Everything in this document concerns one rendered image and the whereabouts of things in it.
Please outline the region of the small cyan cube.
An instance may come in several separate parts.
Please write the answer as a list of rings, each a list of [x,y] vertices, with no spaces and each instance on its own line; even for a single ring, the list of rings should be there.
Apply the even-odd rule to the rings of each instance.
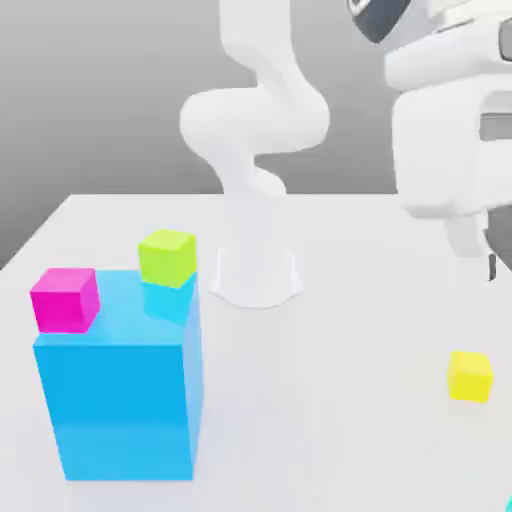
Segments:
[[[147,315],[180,326],[200,318],[196,273],[179,288],[145,282],[141,283],[141,288]]]

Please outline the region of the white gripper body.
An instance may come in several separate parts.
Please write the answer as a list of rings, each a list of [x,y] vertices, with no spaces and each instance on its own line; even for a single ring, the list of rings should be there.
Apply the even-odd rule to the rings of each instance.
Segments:
[[[512,203],[512,138],[483,140],[484,114],[512,114],[512,82],[450,82],[398,98],[394,170],[411,215],[446,218]]]

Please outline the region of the large blue box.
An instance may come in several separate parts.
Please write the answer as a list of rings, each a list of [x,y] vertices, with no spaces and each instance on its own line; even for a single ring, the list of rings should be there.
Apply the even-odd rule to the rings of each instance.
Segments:
[[[88,331],[33,345],[69,481],[190,481],[204,403],[201,324],[149,316],[134,270],[97,274]]]

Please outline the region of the small magenta cube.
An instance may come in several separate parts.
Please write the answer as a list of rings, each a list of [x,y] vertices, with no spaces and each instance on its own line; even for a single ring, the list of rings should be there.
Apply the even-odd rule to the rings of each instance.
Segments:
[[[93,268],[48,268],[30,297],[41,333],[85,333],[101,308]]]

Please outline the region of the small yellow cube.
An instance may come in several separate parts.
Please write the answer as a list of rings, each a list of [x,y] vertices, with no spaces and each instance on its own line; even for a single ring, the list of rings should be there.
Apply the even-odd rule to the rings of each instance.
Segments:
[[[452,351],[447,379],[452,399],[486,403],[493,383],[490,360],[482,353]]]

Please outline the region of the small lime green cube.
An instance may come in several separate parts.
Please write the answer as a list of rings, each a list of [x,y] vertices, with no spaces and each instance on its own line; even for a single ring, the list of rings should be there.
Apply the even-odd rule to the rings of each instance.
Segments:
[[[160,229],[138,245],[141,277],[151,284],[180,288],[196,272],[194,234]]]

